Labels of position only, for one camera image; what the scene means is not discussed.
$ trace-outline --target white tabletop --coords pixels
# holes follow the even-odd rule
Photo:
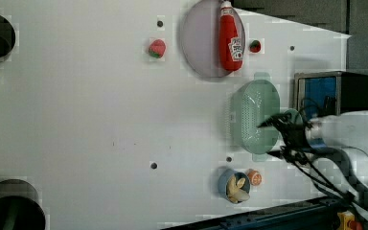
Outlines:
[[[294,73],[345,69],[348,36],[237,10],[262,51],[202,79],[177,43],[196,2],[0,1],[19,35],[0,63],[0,181],[33,183],[48,229],[160,229],[321,196],[286,162],[231,144],[228,99],[268,72],[289,107]],[[162,60],[146,54],[151,38],[165,39]],[[218,196],[223,167],[264,182],[231,204]]]

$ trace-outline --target black cable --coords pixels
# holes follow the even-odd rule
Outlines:
[[[291,162],[301,173],[303,173],[304,175],[306,175],[307,177],[309,177],[311,180],[317,182],[318,184],[321,184],[322,186],[338,193],[342,199],[345,199],[345,200],[349,200],[350,203],[354,203],[356,204],[357,206],[361,207],[357,201],[355,200],[350,200],[350,199],[347,199],[346,196],[343,192],[341,192],[340,190],[338,190],[333,183],[331,183],[321,172],[319,172],[319,170],[317,168],[315,168],[315,166],[312,164],[311,161],[309,161],[309,164],[310,166],[318,173],[319,176],[321,176],[324,180],[326,180],[327,182],[323,182],[323,181],[320,181],[319,179],[313,177],[312,175],[308,174],[307,172],[305,172],[303,169],[301,169],[301,167],[299,167],[297,164],[295,164],[295,162]]]
[[[317,103],[316,101],[314,101],[312,98],[302,98],[300,101],[300,105],[304,106],[304,101],[310,101],[313,102],[318,108],[320,108],[321,106],[319,106],[319,103]]]
[[[308,105],[308,106],[304,106],[304,107],[302,107],[302,108],[300,108],[300,110],[298,110],[298,114],[300,114],[301,115],[301,118],[303,118],[303,121],[304,121],[304,123],[307,123],[308,122],[308,120],[307,120],[307,116],[305,115],[305,114],[303,114],[302,112],[306,109],[306,108],[309,108],[309,107],[316,107],[317,109],[319,109],[317,106],[315,106],[315,105]],[[297,123],[297,116],[295,116],[295,118],[294,118],[294,123]]]

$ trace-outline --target green plastic basket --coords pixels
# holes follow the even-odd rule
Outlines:
[[[253,80],[232,98],[231,131],[234,142],[255,154],[271,150],[279,138],[274,127],[257,128],[271,115],[280,113],[280,98],[276,87],[268,80]]]

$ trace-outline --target small cup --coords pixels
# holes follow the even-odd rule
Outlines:
[[[244,178],[244,185],[241,187],[242,190],[244,190],[245,192],[247,192],[249,194],[250,191],[250,181],[249,181],[249,177],[247,177],[247,175],[243,172],[236,172],[234,170],[228,169],[226,170],[219,178],[218,180],[218,191],[219,194],[224,197],[225,199],[227,199],[229,202],[232,203],[232,201],[229,200],[228,194],[226,192],[226,187],[229,183],[229,179],[232,177],[232,175],[234,175],[236,177],[236,180],[238,181],[241,178]]]

